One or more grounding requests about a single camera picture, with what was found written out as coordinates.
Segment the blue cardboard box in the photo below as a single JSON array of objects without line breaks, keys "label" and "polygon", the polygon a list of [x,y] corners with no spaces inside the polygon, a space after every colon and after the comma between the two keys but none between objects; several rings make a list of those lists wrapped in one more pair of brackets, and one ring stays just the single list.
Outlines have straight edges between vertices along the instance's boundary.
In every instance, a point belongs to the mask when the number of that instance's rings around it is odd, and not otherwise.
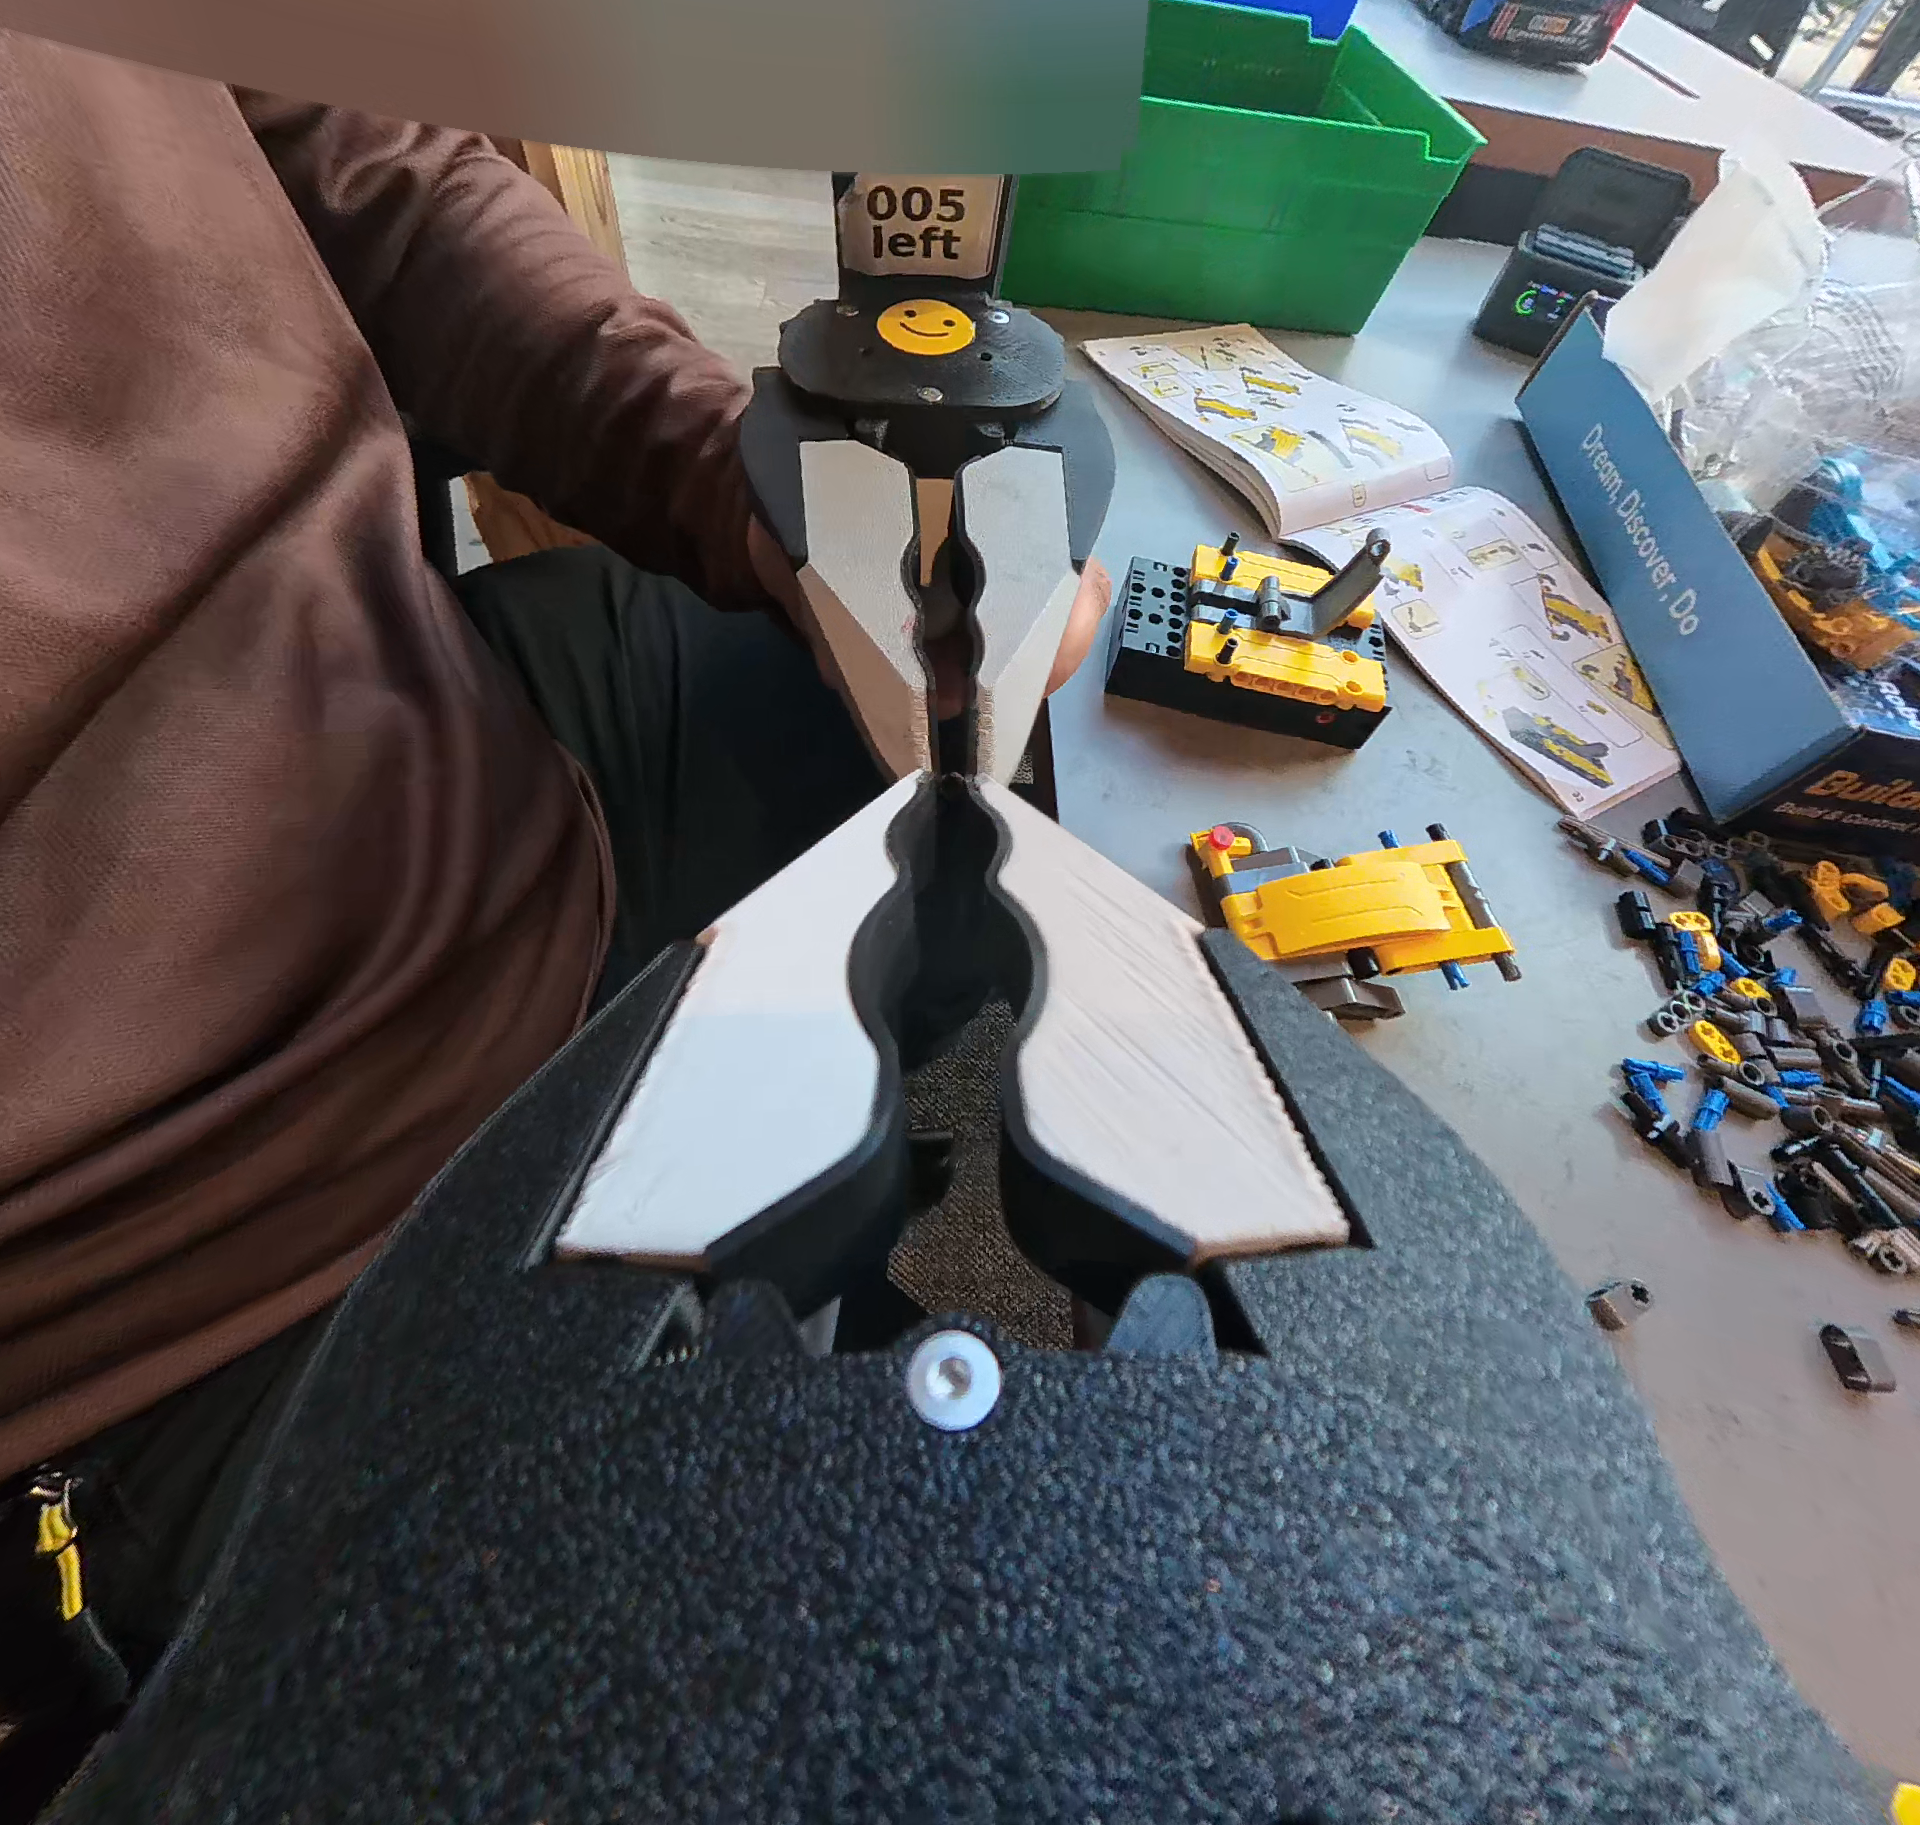
[{"label": "blue cardboard box", "polygon": [[1799,638],[1604,353],[1583,299],[1517,394],[1533,453],[1610,603],[1702,808],[1783,842],[1919,858],[1917,685]]}]

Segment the black yellow toy base assembly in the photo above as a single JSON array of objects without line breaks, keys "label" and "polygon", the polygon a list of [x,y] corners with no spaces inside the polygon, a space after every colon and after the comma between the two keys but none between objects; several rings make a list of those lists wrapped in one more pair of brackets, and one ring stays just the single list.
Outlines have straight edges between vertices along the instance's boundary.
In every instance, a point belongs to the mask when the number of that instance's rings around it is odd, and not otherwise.
[{"label": "black yellow toy base assembly", "polygon": [[1354,753],[1390,715],[1378,609],[1388,550],[1374,529],[1341,569],[1292,541],[1254,548],[1238,534],[1187,563],[1133,558],[1104,689]]}]

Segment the grey desk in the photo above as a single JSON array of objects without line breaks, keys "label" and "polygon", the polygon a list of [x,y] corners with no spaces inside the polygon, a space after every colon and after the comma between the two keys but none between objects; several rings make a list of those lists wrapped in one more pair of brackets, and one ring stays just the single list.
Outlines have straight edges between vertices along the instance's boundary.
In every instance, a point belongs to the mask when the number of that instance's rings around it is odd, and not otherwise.
[{"label": "grey desk", "polygon": [[[1193,904],[1188,831],[1245,818],[1346,852],[1439,821],[1512,932],[1520,983],[1414,981],[1362,1047],[1471,1145],[1586,1291],[1648,1283],[1651,1317],[1602,1332],[1654,1417],[1721,1568],[1800,1693],[1862,1762],[1917,1778],[1917,1291],[1837,1236],[1730,1218],[1618,1118],[1653,972],[1608,877],[1558,811],[1404,658],[1352,757],[1106,696],[1102,657],[1051,704],[1063,821]],[[1852,1394],[1822,1324],[1874,1332],[1892,1394]]]}]

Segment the clear bag with blue parts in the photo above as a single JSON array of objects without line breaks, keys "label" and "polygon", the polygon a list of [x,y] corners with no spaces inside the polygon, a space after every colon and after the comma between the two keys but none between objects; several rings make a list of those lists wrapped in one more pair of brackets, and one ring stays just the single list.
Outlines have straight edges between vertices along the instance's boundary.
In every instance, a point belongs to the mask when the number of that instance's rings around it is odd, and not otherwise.
[{"label": "clear bag with blue parts", "polygon": [[1917,153],[1820,229],[1812,275],[1675,390],[1667,425],[1831,687],[1917,735]]}]

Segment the wooden table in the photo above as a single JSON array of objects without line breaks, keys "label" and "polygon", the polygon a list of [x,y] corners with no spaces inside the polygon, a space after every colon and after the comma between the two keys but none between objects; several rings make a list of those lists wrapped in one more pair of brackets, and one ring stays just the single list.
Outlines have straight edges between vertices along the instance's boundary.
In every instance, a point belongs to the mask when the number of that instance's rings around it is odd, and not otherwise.
[{"label": "wooden table", "polygon": [[628,259],[610,155],[597,148],[533,138],[518,138],[517,148],[528,174],[540,182],[602,253],[609,253],[627,270]]}]

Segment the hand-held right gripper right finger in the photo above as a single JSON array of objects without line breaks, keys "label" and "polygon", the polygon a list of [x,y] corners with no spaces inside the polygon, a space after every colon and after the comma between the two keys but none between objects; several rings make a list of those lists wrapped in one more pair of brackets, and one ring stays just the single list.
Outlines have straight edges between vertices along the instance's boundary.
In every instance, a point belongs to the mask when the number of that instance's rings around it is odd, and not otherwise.
[{"label": "hand-held right gripper right finger", "polygon": [[1027,995],[1008,1128],[1069,1212],[1069,1263],[1344,1246],[1352,1226],[1202,949],[1205,929],[1007,787],[999,845]]}]

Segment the person's brown shirt torso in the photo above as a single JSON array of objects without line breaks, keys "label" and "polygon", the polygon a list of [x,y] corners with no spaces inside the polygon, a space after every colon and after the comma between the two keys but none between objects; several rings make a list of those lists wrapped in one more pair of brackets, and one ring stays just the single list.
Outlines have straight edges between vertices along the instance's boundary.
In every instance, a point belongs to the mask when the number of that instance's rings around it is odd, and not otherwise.
[{"label": "person's brown shirt torso", "polygon": [[332,1302],[610,949],[234,90],[5,31],[5,1477]]}]

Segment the open instruction booklet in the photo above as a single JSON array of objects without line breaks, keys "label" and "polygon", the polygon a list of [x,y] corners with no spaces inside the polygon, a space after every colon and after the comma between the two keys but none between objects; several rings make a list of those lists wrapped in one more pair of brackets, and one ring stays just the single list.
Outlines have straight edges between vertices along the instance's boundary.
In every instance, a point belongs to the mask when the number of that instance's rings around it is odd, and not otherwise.
[{"label": "open instruction booklet", "polygon": [[1573,552],[1500,493],[1455,486],[1439,430],[1308,370],[1252,324],[1082,344],[1173,441],[1259,516],[1251,547],[1199,547],[1196,580],[1308,595],[1374,530],[1368,623],[1564,811],[1602,811],[1683,760],[1620,621]]}]

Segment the yellow grey toy hood assembly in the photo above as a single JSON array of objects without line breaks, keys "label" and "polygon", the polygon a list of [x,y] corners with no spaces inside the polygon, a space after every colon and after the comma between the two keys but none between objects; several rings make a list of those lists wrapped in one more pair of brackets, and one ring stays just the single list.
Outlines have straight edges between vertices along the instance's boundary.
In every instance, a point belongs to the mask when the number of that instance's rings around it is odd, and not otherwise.
[{"label": "yellow grey toy hood assembly", "polygon": [[1217,823],[1188,835],[1187,860],[1209,921],[1346,1025],[1403,1019],[1413,976],[1436,974],[1455,992],[1475,967],[1525,976],[1465,845],[1443,824],[1413,845],[1383,833],[1374,849],[1329,857]]}]

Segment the white plastic bag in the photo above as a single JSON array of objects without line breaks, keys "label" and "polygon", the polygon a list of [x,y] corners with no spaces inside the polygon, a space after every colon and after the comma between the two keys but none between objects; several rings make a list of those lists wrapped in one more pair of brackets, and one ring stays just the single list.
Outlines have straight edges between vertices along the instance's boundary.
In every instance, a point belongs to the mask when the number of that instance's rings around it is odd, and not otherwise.
[{"label": "white plastic bag", "polygon": [[1602,353],[1659,403],[1826,272],[1829,236],[1800,170],[1775,146],[1723,151],[1708,196],[1604,317]]}]

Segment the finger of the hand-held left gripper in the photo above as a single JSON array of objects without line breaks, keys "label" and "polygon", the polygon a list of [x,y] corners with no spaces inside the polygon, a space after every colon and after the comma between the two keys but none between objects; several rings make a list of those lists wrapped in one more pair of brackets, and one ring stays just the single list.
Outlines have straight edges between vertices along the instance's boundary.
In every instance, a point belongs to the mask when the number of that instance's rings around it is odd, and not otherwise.
[{"label": "finger of the hand-held left gripper", "polygon": [[911,571],[920,524],[915,479],[852,437],[799,447],[804,564],[799,584],[848,704],[892,779],[935,764],[923,615]]},{"label": "finger of the hand-held left gripper", "polygon": [[954,479],[959,537],[976,573],[972,775],[1010,782],[1082,584],[1063,453],[1005,446]]}]

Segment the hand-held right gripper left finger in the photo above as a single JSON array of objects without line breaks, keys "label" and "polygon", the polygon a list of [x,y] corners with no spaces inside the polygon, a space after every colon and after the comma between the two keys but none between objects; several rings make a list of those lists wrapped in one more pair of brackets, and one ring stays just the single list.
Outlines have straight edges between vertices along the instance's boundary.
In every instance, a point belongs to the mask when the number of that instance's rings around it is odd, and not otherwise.
[{"label": "hand-held right gripper left finger", "polygon": [[860,927],[900,888],[892,785],[718,916],[557,1234],[564,1259],[716,1268],[722,1243],[855,1155],[882,1058],[852,996]]}]

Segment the person's left hand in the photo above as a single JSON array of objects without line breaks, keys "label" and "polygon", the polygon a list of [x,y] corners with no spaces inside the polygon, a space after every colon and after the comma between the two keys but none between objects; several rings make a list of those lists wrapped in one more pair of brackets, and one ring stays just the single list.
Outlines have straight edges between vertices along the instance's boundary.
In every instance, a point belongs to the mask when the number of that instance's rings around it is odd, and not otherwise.
[{"label": "person's left hand", "polygon": [[[765,595],[775,601],[779,613],[800,637],[812,655],[825,682],[852,707],[852,690],[829,646],[820,621],[809,606],[800,586],[799,573],[780,542],[765,530],[758,518],[747,526],[747,556]],[[1045,681],[1045,696],[1061,690],[1087,661],[1100,623],[1113,604],[1113,576],[1099,558],[1091,558],[1072,593],[1069,619],[1054,648],[1053,662]],[[932,715],[951,719],[968,702],[972,682],[972,625],[962,613],[959,596],[929,596],[923,617],[924,625],[938,625],[941,632],[924,645],[932,676]]]}]

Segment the black device with green display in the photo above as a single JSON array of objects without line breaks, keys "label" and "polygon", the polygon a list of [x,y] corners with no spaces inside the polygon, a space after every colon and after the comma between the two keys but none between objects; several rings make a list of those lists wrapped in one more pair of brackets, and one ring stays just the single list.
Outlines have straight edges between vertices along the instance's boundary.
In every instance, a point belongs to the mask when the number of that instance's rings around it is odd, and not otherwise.
[{"label": "black device with green display", "polygon": [[1543,355],[1585,298],[1620,299],[1664,253],[1694,201],[1687,171],[1599,146],[1545,183],[1473,331]]}]

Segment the pile of small loose bricks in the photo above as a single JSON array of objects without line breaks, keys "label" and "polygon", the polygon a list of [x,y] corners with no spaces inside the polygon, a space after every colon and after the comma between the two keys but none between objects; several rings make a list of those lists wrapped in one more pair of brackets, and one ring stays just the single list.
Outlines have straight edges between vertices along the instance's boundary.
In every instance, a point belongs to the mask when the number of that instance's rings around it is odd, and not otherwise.
[{"label": "pile of small loose bricks", "polygon": [[1734,1220],[1919,1277],[1917,866],[1777,845],[1692,808],[1636,838],[1557,829],[1624,880],[1659,992],[1620,1058],[1638,1138]]}]

